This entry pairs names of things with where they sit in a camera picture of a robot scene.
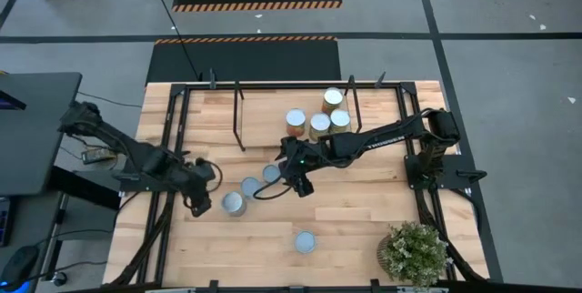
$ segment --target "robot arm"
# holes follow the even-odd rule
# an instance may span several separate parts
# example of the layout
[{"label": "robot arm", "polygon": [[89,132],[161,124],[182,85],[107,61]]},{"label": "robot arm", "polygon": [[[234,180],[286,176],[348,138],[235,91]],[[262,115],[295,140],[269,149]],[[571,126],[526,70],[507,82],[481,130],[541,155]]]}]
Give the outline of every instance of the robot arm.
[{"label": "robot arm", "polygon": [[[423,118],[428,120],[426,130]],[[295,137],[281,139],[281,153],[277,159],[281,177],[300,197],[314,192],[306,173],[323,167],[349,167],[364,152],[385,147],[409,138],[420,138],[418,175],[423,180],[434,180],[442,175],[442,156],[448,147],[460,138],[452,114],[444,110],[427,109],[402,121],[381,126],[364,133],[340,133],[322,136],[316,143],[299,141]]]},{"label": "robot arm", "polygon": [[187,164],[182,156],[166,148],[135,141],[103,121],[92,103],[74,102],[61,118],[59,130],[69,136],[97,137],[115,152],[126,155],[140,176],[152,177],[180,191],[194,217],[211,207],[206,184],[215,178],[215,173],[204,159],[198,158],[195,165]]}]

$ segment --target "can lid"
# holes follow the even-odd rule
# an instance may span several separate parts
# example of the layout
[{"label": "can lid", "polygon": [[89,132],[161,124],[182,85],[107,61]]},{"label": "can lid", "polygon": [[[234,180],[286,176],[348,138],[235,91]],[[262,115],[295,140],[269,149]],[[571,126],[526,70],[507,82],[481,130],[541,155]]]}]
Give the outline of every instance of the can lid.
[{"label": "can lid", "polygon": [[331,122],[336,126],[347,126],[349,120],[349,114],[346,110],[334,110],[331,113]]},{"label": "can lid", "polygon": [[335,87],[329,87],[324,93],[324,99],[329,104],[338,105],[342,103],[344,96],[342,95],[342,92],[339,91],[339,89]]},{"label": "can lid", "polygon": [[255,192],[261,188],[261,183],[258,181],[258,179],[254,178],[254,177],[247,177],[245,179],[243,179],[243,181],[240,183],[240,187],[243,190],[243,194],[245,194],[245,197],[253,197],[253,194],[255,194]]},{"label": "can lid", "polygon": [[315,130],[328,130],[331,120],[325,113],[316,113],[311,117],[311,127]]},{"label": "can lid", "polygon": [[302,109],[291,109],[287,112],[286,121],[291,126],[301,126],[306,122],[306,113]]},{"label": "can lid", "polygon": [[295,237],[295,248],[301,253],[313,251],[316,248],[316,236],[310,231],[300,231]]},{"label": "can lid", "polygon": [[267,183],[274,182],[279,176],[281,175],[281,171],[279,171],[279,167],[275,165],[267,165],[263,169],[263,179]]},{"label": "can lid", "polygon": [[222,199],[222,207],[226,212],[235,212],[243,206],[243,197],[237,192],[230,192]]}]

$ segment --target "black metal frame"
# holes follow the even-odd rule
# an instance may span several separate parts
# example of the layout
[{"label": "black metal frame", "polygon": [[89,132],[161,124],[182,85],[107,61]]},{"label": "black metal frame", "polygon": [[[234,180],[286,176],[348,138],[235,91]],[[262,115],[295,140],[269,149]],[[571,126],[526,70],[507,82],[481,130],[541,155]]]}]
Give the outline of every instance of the black metal frame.
[{"label": "black metal frame", "polygon": [[[235,136],[237,138],[237,142],[240,145],[240,147],[243,149],[244,151],[244,147],[242,146],[242,142],[240,141],[240,137],[238,136],[237,132],[236,132],[236,121],[237,121],[237,104],[238,104],[238,96],[241,96],[241,99],[244,99],[244,95],[242,93],[243,89],[247,89],[247,90],[254,90],[254,89],[322,89],[322,88],[328,88],[330,86],[336,86],[338,84],[341,84],[342,82],[314,82],[314,83],[308,83],[308,82],[299,82],[299,83],[289,83],[289,82],[283,82],[283,83],[277,83],[277,82],[265,82],[265,83],[239,83],[239,82],[234,82],[234,83],[215,83],[213,85],[213,89],[216,90],[234,90],[234,103],[235,103],[235,114],[234,114],[234,127],[233,127],[233,131],[235,133]],[[354,78],[352,76],[350,76],[350,79],[347,81],[347,85],[346,85],[346,91],[344,92],[344,95],[347,94],[347,91],[349,89],[352,89],[352,91],[354,92],[354,99],[356,102],[356,116],[358,118],[358,129],[357,131],[359,132],[359,130],[361,129],[361,115],[359,113],[359,104],[357,102],[357,92],[356,90],[359,89],[394,89],[395,93],[396,93],[396,100],[398,102],[398,110],[400,112],[400,116],[402,118],[407,116],[408,111],[406,110],[406,102],[405,102],[405,93],[407,93],[410,96],[410,101],[411,101],[411,105],[412,105],[412,112],[413,114],[416,114],[418,112],[420,112],[420,106],[418,103],[418,97],[416,95],[416,84],[414,82],[388,82],[388,83],[374,83],[374,82],[356,82],[354,80]],[[164,125],[164,134],[162,137],[162,144],[167,146],[168,144],[168,140],[169,140],[169,134],[171,131],[171,127],[172,127],[172,119],[173,119],[173,114],[174,114],[174,110],[176,107],[176,100],[177,100],[177,96],[178,95],[183,95],[183,99],[182,99],[182,108],[180,111],[180,118],[179,118],[179,122],[178,122],[178,129],[177,129],[177,137],[176,137],[176,146],[175,146],[175,153],[177,153],[178,155],[183,153],[182,151],[182,147],[184,144],[184,135],[186,132],[186,121],[187,121],[187,111],[188,111],[188,102],[190,99],[190,95],[193,93],[193,91],[196,90],[209,90],[209,86],[205,85],[205,84],[173,84],[172,88],[171,88],[171,92],[170,92],[170,98],[168,101],[168,107],[167,107],[167,112],[166,112],[166,121],[165,121],[165,125]],[[415,150],[414,150],[414,145],[412,143],[411,140],[407,140],[406,141],[406,151],[407,151],[407,155],[408,156],[413,156],[415,154]],[[415,188],[415,194],[420,194],[423,195],[423,188],[422,187],[417,187]],[[443,217],[443,212],[442,212],[442,207],[440,204],[440,198],[438,196],[438,192],[436,189],[430,191],[430,195],[431,195],[431,200],[432,200],[432,204],[433,204],[433,212],[435,215],[435,220],[437,222],[437,225],[440,226],[440,229],[446,233],[447,229],[445,226],[445,221],[444,221],[444,217]],[[166,204],[170,204],[170,206],[172,207],[174,205],[174,197],[175,197],[175,193],[173,192],[169,192],[167,199],[166,199]],[[150,211],[148,214],[148,224],[150,224],[150,219],[155,219],[156,217],[156,207],[157,207],[157,203],[154,206],[150,205]],[[160,246],[159,246],[159,253],[157,256],[157,262],[156,262],[156,279],[155,279],[155,283],[156,284],[160,284],[162,283],[162,279],[164,276],[164,268],[165,268],[165,262],[166,262],[166,251],[167,251],[167,245],[168,245],[168,240],[169,240],[169,231],[170,231],[170,226],[171,223],[168,223],[166,225],[166,227],[164,228],[163,232],[162,232],[162,236],[160,239]],[[146,229],[146,232],[151,230],[151,227],[148,227]],[[146,262],[144,262],[144,264],[142,265],[143,270],[140,268],[140,271],[142,271],[142,273],[144,275],[142,275],[142,277],[138,277],[138,281],[137,283],[144,283],[144,279],[145,279],[145,272],[146,272],[146,266],[145,266]],[[487,266],[488,267],[499,267],[498,264],[493,264],[490,265],[489,262],[487,262]],[[456,280],[456,274],[455,274],[455,270],[452,267],[448,267],[447,268],[447,279],[448,280]],[[234,291],[248,291],[249,288],[229,288],[228,290],[232,290]],[[252,288],[251,290],[253,291],[273,291],[273,290],[279,290],[281,288]],[[293,289],[291,288],[285,288],[288,291],[292,291]],[[376,289],[378,289],[378,291],[395,291],[397,289],[397,287],[378,287],[376,286]],[[196,291],[206,291],[205,288],[196,288]],[[370,287],[331,287],[331,288],[324,288],[324,287],[311,287],[309,288],[309,291],[311,292],[315,292],[315,291],[350,291],[350,292],[357,292],[357,291],[362,291],[362,292],[369,292],[370,291]]]},{"label": "black metal frame", "polygon": [[[212,89],[216,89],[216,83],[212,82]],[[313,83],[313,84],[306,84],[302,85],[302,84],[293,84],[293,83],[287,83],[287,84],[275,84],[276,86],[271,86],[273,84],[243,84],[245,86],[245,89],[324,89],[324,88],[329,88],[330,85],[329,84],[321,84],[321,83]],[[352,90],[353,94],[354,94],[354,104],[356,106],[356,118],[357,118],[357,130],[356,133],[359,133],[360,130],[362,129],[362,117],[360,115],[360,105],[359,102],[357,101],[357,87],[356,87],[356,80],[354,79],[354,76],[351,75],[349,77],[349,79],[347,80],[346,83],[346,90],[344,91],[344,96],[347,96],[347,92],[350,90]],[[236,138],[236,142],[238,143],[238,146],[240,147],[241,151],[245,152],[246,151],[246,147],[243,146],[243,142],[240,138],[240,136],[242,136],[243,134],[241,133],[240,135],[237,132],[237,119],[238,119],[238,96],[240,95],[241,100],[245,99],[245,96],[243,95],[243,89],[241,87],[241,84],[238,81],[235,81],[235,85],[234,85],[234,89],[235,89],[235,107],[234,107],[234,120],[233,120],[233,133],[235,134],[235,138]]]}]

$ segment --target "hazard tape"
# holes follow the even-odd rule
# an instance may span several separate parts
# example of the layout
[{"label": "hazard tape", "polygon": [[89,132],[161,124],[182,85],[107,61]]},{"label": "hazard tape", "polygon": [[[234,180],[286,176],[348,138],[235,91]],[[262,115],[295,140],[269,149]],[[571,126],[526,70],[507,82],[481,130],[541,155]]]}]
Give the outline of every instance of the hazard tape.
[{"label": "hazard tape", "polygon": [[242,43],[242,42],[281,42],[281,41],[323,41],[337,40],[334,36],[264,36],[264,37],[220,37],[220,38],[187,38],[158,39],[154,45],[177,43]]},{"label": "hazard tape", "polygon": [[307,1],[307,2],[254,2],[254,3],[224,3],[203,5],[174,5],[174,12],[210,12],[210,11],[247,11],[247,10],[292,10],[292,9],[324,9],[338,8],[340,1]]}]

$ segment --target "plant pot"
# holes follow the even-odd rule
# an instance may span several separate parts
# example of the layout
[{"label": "plant pot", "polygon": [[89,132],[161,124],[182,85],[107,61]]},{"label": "plant pot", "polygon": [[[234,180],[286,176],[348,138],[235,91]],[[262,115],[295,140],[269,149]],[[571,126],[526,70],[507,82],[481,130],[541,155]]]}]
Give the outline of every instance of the plant pot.
[{"label": "plant pot", "polygon": [[387,274],[388,274],[388,262],[382,258],[381,251],[383,251],[386,248],[386,246],[390,242],[390,238],[391,237],[384,237],[384,238],[382,238],[382,240],[380,241],[380,243],[378,243],[378,248],[376,249],[376,259],[378,260],[378,264],[380,264],[380,267]]}]

